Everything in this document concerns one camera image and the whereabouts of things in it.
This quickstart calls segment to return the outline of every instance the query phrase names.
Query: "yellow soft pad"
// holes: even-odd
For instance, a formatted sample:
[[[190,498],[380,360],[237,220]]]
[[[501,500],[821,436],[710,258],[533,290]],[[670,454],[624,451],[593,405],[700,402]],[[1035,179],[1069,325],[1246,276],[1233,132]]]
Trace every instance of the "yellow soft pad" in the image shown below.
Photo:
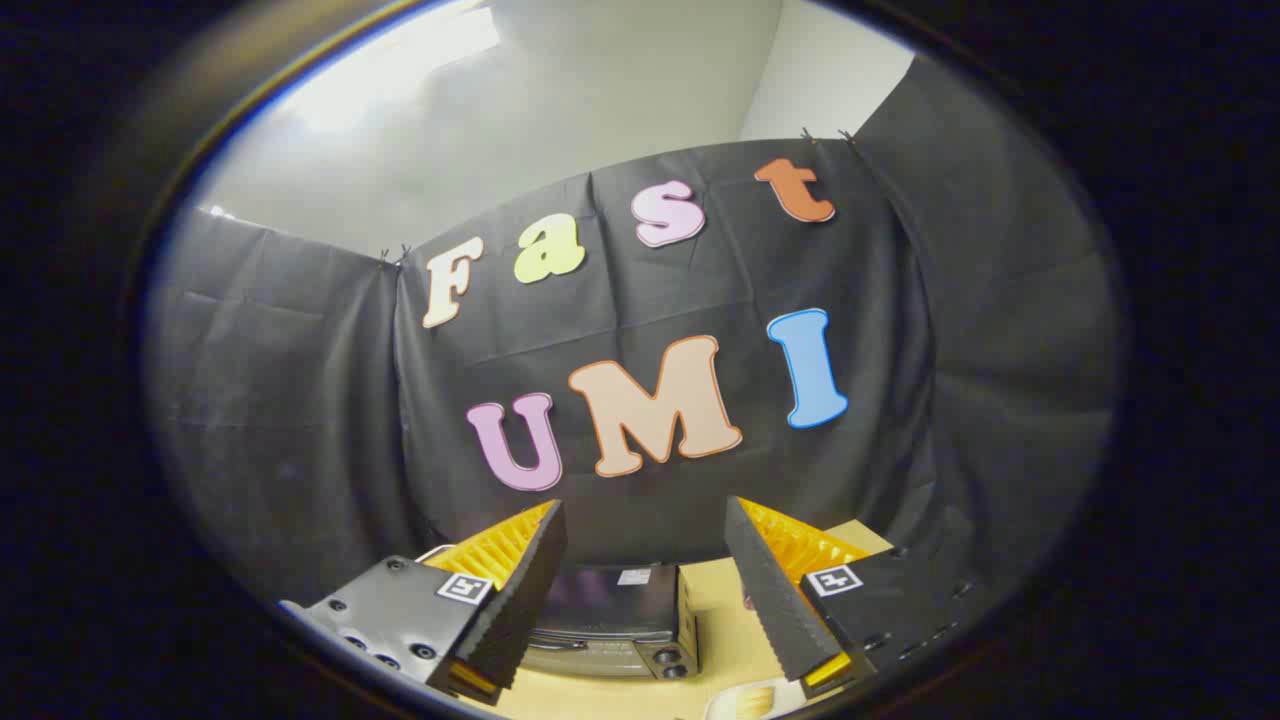
[[[493,580],[494,589],[500,591],[524,557],[529,541],[538,532],[538,525],[553,502],[556,501],[549,500],[520,515],[507,518],[435,557],[424,560],[422,565]]]
[[[741,497],[737,501],[742,503],[742,510],[755,525],[755,532],[764,538],[764,543],[773,551],[773,557],[782,568],[782,573],[786,574],[792,585],[796,585],[796,589],[800,589],[800,579],[806,573],[845,565],[870,555],[865,550],[836,539],[818,528],[788,518],[777,510],[769,510]]]

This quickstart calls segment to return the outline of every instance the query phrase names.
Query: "paper cutout letter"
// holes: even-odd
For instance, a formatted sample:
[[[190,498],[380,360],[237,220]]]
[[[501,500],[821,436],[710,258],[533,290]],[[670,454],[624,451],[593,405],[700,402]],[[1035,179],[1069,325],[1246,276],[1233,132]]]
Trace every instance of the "paper cutout letter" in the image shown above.
[[[631,200],[631,215],[640,220],[636,237],[649,247],[689,240],[703,229],[707,214],[692,202],[694,190],[680,181],[646,187]]]
[[[535,392],[517,397],[511,406],[525,416],[529,434],[534,437],[534,450],[538,451],[535,468],[521,468],[511,457],[511,446],[507,445],[507,436],[502,432],[502,416],[506,414],[502,405],[497,402],[476,405],[467,410],[467,421],[480,436],[484,459],[502,484],[522,491],[547,489],[559,482],[562,471],[559,448],[556,446],[550,420],[547,419],[552,396]]]
[[[457,290],[460,297],[467,292],[467,286],[471,284],[471,261],[479,260],[483,254],[484,241],[472,237],[426,261],[431,287],[428,291],[426,315],[422,316],[424,328],[443,325],[458,314],[453,291]]]
[[[516,279],[529,284],[556,273],[571,273],[582,264],[586,250],[577,243],[577,222],[568,213],[547,215],[520,233]]]
[[[658,462],[671,457],[678,419],[685,428],[680,454],[703,457],[724,452],[742,442],[742,432],[730,424],[716,382],[716,351],[710,336],[676,341],[662,355],[658,391],[649,395],[613,360],[579,368],[568,387],[582,393],[595,423],[600,461],[595,474],[604,478],[635,473],[644,464],[627,448],[623,430]]]
[[[778,158],[759,170],[755,179],[768,182],[787,215],[805,223],[823,223],[836,217],[829,200],[814,200],[804,183],[818,179],[809,168],[796,168],[791,160]]]
[[[836,391],[836,378],[831,374],[826,328],[827,311],[812,307],[776,318],[764,329],[787,355],[796,395],[796,406],[787,415],[792,428],[820,425],[849,409],[849,398]]]

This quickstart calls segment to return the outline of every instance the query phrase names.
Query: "white label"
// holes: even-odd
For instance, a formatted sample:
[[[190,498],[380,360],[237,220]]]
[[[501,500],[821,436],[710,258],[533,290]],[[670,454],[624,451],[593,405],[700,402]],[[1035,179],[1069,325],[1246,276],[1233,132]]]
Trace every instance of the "white label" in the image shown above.
[[[489,593],[489,588],[492,587],[493,580],[454,573],[440,585],[440,589],[435,591],[435,594],[466,602],[467,605],[480,605],[480,601],[484,600],[484,596]]]
[[[649,584],[649,573],[652,573],[652,571],[653,571],[652,568],[634,568],[631,570],[623,570],[622,574],[618,575],[618,584],[620,585],[648,585]]]
[[[827,597],[828,594],[863,587],[863,580],[847,565],[809,573],[805,578],[809,578],[813,589],[818,591],[818,597]]]

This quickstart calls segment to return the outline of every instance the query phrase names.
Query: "white wall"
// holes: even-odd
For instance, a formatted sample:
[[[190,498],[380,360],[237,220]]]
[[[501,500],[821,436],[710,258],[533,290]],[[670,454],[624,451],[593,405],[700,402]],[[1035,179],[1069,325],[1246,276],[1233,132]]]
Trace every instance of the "white wall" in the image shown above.
[[[314,127],[287,102],[268,109],[196,202],[396,259],[401,245],[564,177],[737,140],[781,10],[781,0],[484,5],[497,46],[430,70],[347,127]],[[360,85],[337,94],[338,110]]]
[[[783,0],[739,140],[855,132],[911,64],[908,47],[808,0]]]

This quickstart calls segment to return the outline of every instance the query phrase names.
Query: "black cloth backdrop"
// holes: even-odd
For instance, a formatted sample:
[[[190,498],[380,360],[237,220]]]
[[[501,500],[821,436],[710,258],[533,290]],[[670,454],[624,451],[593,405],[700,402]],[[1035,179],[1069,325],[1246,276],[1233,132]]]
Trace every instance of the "black cloth backdrop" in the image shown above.
[[[312,602],[433,542],[399,448],[398,269],[200,211],[166,255],[148,405],[174,492],[232,571]]]
[[[824,223],[791,218],[753,178],[776,158],[812,168]],[[707,213],[690,240],[652,249],[636,238],[631,199],[686,182]],[[573,215],[586,259],[532,284],[513,275],[516,241],[550,213]],[[479,236],[458,315],[422,328],[426,261]],[[836,384],[850,409],[795,429],[773,318],[822,307]],[[586,562],[694,561],[726,553],[724,497],[740,495],[818,525],[854,516],[884,527],[906,487],[932,475],[927,428],[931,333],[919,268],[874,177],[844,141],[778,140],[666,152],[568,178],[481,215],[413,250],[396,304],[403,445],[411,492],[434,527],[466,536],[541,497],[564,501],[568,555]],[[584,365],[614,360],[648,392],[667,346],[698,334],[719,343],[716,375],[742,442],[699,459],[645,455],[632,474],[595,474],[600,447],[586,401],[567,384]],[[563,460],[559,484],[508,488],[489,471],[466,421],[481,402],[507,406],[512,455],[532,464],[511,401],[550,395]]]
[[[792,219],[753,179],[774,158],[817,173],[832,220]],[[707,223],[650,249],[630,202],[671,179],[692,187]],[[524,284],[516,240],[552,213],[575,217],[586,259]],[[426,261],[474,236],[485,251],[458,315],[424,329]],[[200,214],[177,238],[152,302],[152,405],[177,492],[268,598],[311,602],[380,556],[553,497],[575,561],[723,556],[724,497],[741,495],[819,527],[858,518],[895,543],[945,543],[965,571],[1006,584],[1092,486],[1120,387],[1102,229],[1043,149],[919,59],[854,143],[728,143],[594,170],[502,202],[402,268]],[[829,315],[850,406],[795,429],[765,324],[808,307]],[[643,469],[598,477],[568,374],[614,360],[653,392],[663,351],[694,334],[719,343],[744,441],[666,464],[632,442]],[[511,409],[530,392],[553,398],[564,464],[531,493],[498,482],[465,418],[502,404],[530,465]]]

